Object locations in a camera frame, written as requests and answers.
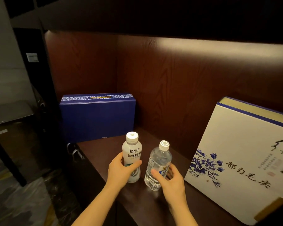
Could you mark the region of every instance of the white bottle cap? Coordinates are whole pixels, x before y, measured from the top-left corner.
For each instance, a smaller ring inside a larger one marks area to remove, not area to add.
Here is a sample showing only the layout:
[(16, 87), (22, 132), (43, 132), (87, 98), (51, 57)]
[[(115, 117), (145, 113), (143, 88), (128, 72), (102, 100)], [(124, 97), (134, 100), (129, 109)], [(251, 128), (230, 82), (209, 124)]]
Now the white bottle cap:
[(161, 149), (162, 151), (167, 151), (169, 150), (170, 144), (168, 141), (162, 140), (159, 143), (159, 149)]
[(128, 143), (136, 143), (139, 140), (139, 135), (136, 132), (128, 132), (126, 140)]

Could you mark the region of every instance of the floor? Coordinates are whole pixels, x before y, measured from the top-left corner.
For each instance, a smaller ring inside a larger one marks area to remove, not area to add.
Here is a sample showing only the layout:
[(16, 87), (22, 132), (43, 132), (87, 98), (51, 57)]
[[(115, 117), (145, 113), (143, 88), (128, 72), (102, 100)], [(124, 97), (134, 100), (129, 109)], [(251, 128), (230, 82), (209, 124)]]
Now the floor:
[(0, 160), (0, 226), (71, 226), (81, 212), (61, 170), (21, 187)]

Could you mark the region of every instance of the white bottle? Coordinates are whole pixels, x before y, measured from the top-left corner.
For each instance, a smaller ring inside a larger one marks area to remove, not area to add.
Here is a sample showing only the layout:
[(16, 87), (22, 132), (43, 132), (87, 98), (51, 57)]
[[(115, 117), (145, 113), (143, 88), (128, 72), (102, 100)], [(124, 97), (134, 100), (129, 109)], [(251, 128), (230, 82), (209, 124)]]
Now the white bottle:
[(150, 154), (144, 182), (151, 190), (156, 191), (161, 187), (161, 184), (152, 177), (152, 169), (158, 171), (164, 178), (166, 177), (170, 162), (172, 160), (172, 154), (169, 151), (169, 147), (169, 142), (162, 140), (159, 143), (159, 147), (154, 148)]
[[(130, 166), (132, 163), (138, 161), (141, 158), (142, 144), (139, 142), (139, 135), (136, 132), (128, 132), (126, 135), (126, 141), (122, 146), (124, 166)], [(129, 183), (136, 182), (141, 176), (140, 167), (132, 172)]]

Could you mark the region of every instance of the wooden shelf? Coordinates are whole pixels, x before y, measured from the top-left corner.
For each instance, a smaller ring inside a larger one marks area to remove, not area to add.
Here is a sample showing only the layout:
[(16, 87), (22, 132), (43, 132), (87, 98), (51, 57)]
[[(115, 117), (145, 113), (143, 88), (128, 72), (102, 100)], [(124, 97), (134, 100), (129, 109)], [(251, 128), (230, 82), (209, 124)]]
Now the wooden shelf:
[[(162, 189), (152, 191), (144, 183), (150, 152), (159, 145), (160, 140), (141, 128), (136, 128), (134, 131), (139, 134), (139, 141), (143, 146), (141, 177), (136, 183), (126, 184), (119, 193), (117, 201), (124, 206), (137, 225), (175, 225)], [(122, 144), (125, 140), (125, 136), (118, 136), (81, 142), (78, 145), (106, 182), (108, 166), (114, 157), (122, 151)], [(184, 177), (189, 168), (190, 160), (172, 148), (170, 148), (170, 151), (173, 156), (172, 163), (176, 165)], [(189, 209), (199, 226), (224, 225), (225, 222), (227, 225), (244, 225), (189, 183), (185, 182), (185, 188)]]

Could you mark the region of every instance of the blue and white patterned strip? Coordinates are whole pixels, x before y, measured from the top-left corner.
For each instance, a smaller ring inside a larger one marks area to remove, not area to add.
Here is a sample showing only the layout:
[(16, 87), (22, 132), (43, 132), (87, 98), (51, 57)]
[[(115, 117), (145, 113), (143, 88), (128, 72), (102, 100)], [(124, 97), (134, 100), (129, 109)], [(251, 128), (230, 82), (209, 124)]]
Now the blue and white patterned strip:
[(115, 98), (133, 98), (132, 94), (121, 95), (103, 95), (103, 96), (79, 96), (79, 97), (62, 97), (62, 101), (82, 101), (82, 100), (100, 100), (100, 99), (115, 99)]

